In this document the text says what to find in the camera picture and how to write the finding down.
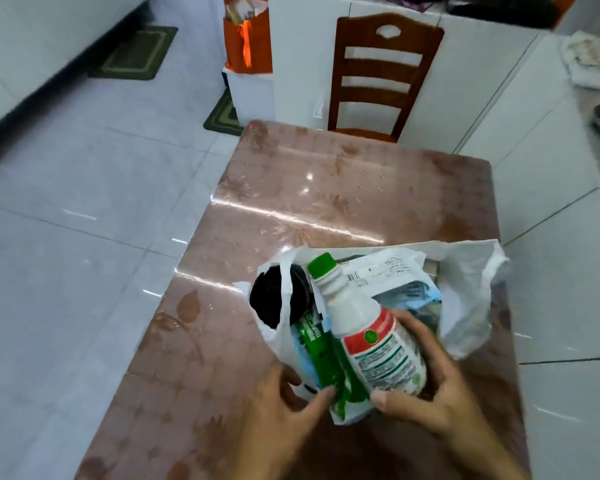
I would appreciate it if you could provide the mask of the person's right hand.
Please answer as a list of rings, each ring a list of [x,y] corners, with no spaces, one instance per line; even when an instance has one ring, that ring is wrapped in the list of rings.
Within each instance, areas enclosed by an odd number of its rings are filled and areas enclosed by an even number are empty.
[[[444,439],[453,414],[469,414],[480,407],[456,362],[433,332],[407,311],[390,309],[390,313],[417,339],[434,385],[432,399],[422,399],[431,405],[430,423],[418,425]]]

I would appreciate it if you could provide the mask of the pink floral plastic tablecloth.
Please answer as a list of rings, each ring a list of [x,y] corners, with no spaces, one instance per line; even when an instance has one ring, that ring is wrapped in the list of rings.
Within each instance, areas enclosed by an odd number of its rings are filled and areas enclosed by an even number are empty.
[[[498,239],[487,161],[253,121],[75,480],[225,480],[244,398],[274,361],[248,301],[279,252]]]

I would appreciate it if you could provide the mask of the green packet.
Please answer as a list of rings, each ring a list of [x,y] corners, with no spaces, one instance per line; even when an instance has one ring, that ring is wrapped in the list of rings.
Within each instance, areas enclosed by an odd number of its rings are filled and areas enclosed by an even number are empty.
[[[371,410],[366,389],[340,343],[323,329],[319,314],[306,311],[291,325],[291,332],[303,371],[310,379],[305,387],[311,392],[336,387],[336,399],[330,409],[334,423],[344,426],[364,419]]]

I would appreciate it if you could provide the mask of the person's left hand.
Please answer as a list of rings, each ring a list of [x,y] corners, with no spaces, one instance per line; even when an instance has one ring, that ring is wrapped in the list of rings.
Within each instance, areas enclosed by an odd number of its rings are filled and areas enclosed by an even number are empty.
[[[227,480],[283,480],[288,474],[319,423],[300,418],[309,402],[292,405],[297,397],[291,385],[299,382],[281,362],[259,382],[247,403]]]

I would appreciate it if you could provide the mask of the white plastic shopping bag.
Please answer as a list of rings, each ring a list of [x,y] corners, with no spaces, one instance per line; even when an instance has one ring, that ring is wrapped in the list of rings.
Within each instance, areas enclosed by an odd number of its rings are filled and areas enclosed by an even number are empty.
[[[437,338],[441,339],[444,349],[453,358],[465,358],[489,338],[491,325],[488,314],[491,306],[491,286],[497,282],[498,273],[508,262],[503,249],[496,240],[440,242],[429,241],[415,244],[401,244],[385,247],[364,248],[328,248],[314,249],[307,246],[286,250],[277,254],[270,261],[261,265],[256,272],[265,273],[270,267],[279,265],[281,270],[282,307],[280,323],[277,329],[267,327],[257,316],[249,304],[252,283],[235,282],[248,302],[252,316],[266,345],[275,356],[287,364],[301,379],[300,386],[294,387],[297,395],[311,400],[318,391],[311,392],[305,386],[309,377],[303,371],[290,324],[290,298],[292,282],[290,266],[302,267],[313,293],[313,308],[322,322],[323,329],[331,332],[331,320],[325,301],[317,286],[313,283],[306,266],[314,258],[323,253],[330,253],[339,264],[353,258],[365,256],[376,251],[390,248],[408,248],[426,254],[423,270],[427,273],[440,291],[442,312]]]

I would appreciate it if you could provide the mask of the green rectangular floor mat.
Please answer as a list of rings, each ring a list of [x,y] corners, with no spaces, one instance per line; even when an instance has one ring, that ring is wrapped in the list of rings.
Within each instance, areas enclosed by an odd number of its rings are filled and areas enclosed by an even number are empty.
[[[178,33],[177,27],[145,25],[119,43],[99,65],[88,71],[91,79],[153,80]]]
[[[203,128],[220,134],[240,137],[244,128],[237,118],[229,88],[225,88],[222,96],[203,123]]]

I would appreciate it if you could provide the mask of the person's right forearm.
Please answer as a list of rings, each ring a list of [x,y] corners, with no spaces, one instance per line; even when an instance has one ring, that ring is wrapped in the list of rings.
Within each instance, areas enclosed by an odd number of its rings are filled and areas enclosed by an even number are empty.
[[[453,414],[443,437],[455,459],[483,480],[532,480],[480,411]]]

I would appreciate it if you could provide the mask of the white box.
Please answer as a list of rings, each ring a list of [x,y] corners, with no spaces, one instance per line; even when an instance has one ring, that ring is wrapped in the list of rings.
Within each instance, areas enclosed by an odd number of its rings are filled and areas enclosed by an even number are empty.
[[[276,121],[272,73],[236,73],[224,68],[223,74],[241,126],[252,120]]]

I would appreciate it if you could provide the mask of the black round lid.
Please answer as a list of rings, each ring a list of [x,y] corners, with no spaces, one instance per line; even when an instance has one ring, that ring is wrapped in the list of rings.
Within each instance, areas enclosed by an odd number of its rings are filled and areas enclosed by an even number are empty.
[[[313,293],[302,267],[290,266],[292,295],[290,298],[290,324],[293,325],[313,308]],[[249,304],[258,318],[270,329],[277,329],[280,323],[281,307],[281,270],[279,265],[260,273],[255,280],[249,296]]]

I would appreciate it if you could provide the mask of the white bottle with green cap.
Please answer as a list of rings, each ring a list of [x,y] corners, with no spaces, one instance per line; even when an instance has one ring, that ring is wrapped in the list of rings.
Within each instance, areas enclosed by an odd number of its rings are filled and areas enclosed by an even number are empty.
[[[427,368],[416,342],[394,314],[366,295],[330,253],[306,266],[322,295],[331,332],[368,394],[398,390],[419,395]]]

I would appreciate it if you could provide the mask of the long white counter cabinet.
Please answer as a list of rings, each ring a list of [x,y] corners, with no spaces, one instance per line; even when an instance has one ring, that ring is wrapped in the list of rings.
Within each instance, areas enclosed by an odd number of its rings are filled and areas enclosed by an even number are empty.
[[[148,0],[0,0],[0,121]]]

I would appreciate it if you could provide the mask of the dark bag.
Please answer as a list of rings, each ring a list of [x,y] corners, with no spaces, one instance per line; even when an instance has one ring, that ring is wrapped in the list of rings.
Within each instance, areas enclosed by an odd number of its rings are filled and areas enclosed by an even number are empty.
[[[424,12],[442,4],[446,13],[488,22],[551,29],[558,19],[553,0],[385,0]]]

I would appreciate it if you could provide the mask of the orange paper bag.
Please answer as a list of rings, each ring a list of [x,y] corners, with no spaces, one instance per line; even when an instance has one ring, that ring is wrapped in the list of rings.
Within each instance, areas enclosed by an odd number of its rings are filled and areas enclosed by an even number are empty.
[[[226,68],[270,74],[272,51],[268,0],[223,0]]]

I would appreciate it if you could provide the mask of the white crumpled cloth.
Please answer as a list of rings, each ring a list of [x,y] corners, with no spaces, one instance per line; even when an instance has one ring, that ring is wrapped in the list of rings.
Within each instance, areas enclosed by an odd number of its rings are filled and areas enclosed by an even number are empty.
[[[600,91],[600,37],[577,31],[561,42],[560,55],[573,85]]]

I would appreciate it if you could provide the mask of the white labelled packet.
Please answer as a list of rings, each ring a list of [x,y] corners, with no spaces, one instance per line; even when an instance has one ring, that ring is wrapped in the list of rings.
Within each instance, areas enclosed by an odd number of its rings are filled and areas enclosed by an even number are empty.
[[[426,254],[408,248],[390,248],[343,261],[343,274],[360,292],[369,297],[398,289],[412,282],[432,286],[424,272]]]

